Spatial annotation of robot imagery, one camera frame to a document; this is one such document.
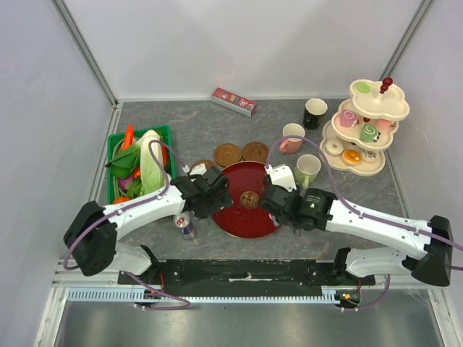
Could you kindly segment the dark red round tray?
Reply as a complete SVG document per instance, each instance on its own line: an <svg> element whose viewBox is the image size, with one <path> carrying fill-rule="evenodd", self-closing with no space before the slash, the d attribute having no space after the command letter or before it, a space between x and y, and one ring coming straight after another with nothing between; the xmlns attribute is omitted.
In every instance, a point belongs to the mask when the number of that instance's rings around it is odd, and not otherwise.
<svg viewBox="0 0 463 347"><path fill-rule="evenodd" d="M270 236L279 227L272 217L260 208L260 198L267 188L265 166L255 161L241 161L222 170L229 180L233 205L214 213L215 224L228 234L241 239L260 239Z"/></svg>

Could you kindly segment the pink swirl cake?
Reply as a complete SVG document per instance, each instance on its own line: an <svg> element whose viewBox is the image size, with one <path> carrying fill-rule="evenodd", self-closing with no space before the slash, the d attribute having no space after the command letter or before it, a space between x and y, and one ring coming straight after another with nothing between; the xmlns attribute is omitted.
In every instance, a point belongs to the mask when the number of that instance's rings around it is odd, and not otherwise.
<svg viewBox="0 0 463 347"><path fill-rule="evenodd" d="M339 114L339 123L341 127L351 128L359 124L357 114L349 109L343 109Z"/></svg>
<svg viewBox="0 0 463 347"><path fill-rule="evenodd" d="M388 119L378 119L375 123L377 129L388 129L394 127L394 121Z"/></svg>

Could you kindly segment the white ring donut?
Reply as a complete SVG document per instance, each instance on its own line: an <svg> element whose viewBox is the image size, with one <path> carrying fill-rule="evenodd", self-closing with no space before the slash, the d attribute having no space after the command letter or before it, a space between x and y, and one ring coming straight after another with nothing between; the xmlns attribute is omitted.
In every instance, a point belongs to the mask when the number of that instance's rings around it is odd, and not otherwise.
<svg viewBox="0 0 463 347"><path fill-rule="evenodd" d="M331 156L340 156L344 152L344 145L339 140L329 140L325 144L325 151Z"/></svg>

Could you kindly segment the orange glazed donut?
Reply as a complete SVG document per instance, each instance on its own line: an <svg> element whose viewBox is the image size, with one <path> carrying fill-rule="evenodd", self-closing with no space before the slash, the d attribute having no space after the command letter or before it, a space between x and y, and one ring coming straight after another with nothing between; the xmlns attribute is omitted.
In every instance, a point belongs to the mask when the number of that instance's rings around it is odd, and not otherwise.
<svg viewBox="0 0 463 347"><path fill-rule="evenodd" d="M345 150L341 154L341 160L347 166L356 166L362 162L362 157L356 150Z"/></svg>

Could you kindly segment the metal tongs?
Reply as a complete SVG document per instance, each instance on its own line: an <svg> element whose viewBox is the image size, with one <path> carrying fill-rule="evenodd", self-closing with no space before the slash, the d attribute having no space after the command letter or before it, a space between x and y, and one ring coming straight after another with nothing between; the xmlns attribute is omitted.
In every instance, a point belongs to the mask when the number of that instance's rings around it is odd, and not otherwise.
<svg viewBox="0 0 463 347"><path fill-rule="evenodd" d="M301 237L305 232L305 229L303 228L294 228L294 234L297 235L298 237Z"/></svg>

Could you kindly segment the green swirl cake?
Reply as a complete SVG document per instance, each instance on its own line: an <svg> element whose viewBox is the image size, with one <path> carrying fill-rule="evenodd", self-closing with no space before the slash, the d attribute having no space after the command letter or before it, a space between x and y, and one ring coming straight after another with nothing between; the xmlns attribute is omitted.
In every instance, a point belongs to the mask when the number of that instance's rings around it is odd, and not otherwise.
<svg viewBox="0 0 463 347"><path fill-rule="evenodd" d="M360 131L360 140L365 143L377 142L380 136L378 129L369 123L364 124Z"/></svg>

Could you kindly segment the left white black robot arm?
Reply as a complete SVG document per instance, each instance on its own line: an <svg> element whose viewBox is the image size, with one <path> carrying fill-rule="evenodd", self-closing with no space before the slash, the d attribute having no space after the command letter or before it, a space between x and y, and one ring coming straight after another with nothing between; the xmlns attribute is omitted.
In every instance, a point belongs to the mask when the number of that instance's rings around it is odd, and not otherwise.
<svg viewBox="0 0 463 347"><path fill-rule="evenodd" d="M191 213L197 219L233 205L229 179L217 168L201 168L191 176L169 179L154 193L100 206L85 203L72 221L63 241L78 269L87 277L106 269L128 271L142 283L157 280L159 267L153 253L143 246L128 246L121 239L156 220Z"/></svg>

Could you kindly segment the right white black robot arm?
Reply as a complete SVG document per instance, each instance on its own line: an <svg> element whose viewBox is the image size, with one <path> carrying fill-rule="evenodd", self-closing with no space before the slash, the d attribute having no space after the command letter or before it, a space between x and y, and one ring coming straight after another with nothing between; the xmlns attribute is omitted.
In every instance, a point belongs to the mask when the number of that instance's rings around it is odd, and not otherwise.
<svg viewBox="0 0 463 347"><path fill-rule="evenodd" d="M289 192L277 185L265 189L260 207L279 225L339 232L379 243L376 249L337 252L331 275L339 284L402 273L431 286L450 284L453 236L447 218L407 220L351 204L322 189Z"/></svg>

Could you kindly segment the green macaron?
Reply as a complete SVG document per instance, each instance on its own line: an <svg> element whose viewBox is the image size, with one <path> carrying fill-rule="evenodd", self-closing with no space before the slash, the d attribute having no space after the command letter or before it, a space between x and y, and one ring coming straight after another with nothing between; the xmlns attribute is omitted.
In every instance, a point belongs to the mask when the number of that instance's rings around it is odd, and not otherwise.
<svg viewBox="0 0 463 347"><path fill-rule="evenodd" d="M370 85L366 82L358 82L356 85L356 90L360 93L369 93Z"/></svg>

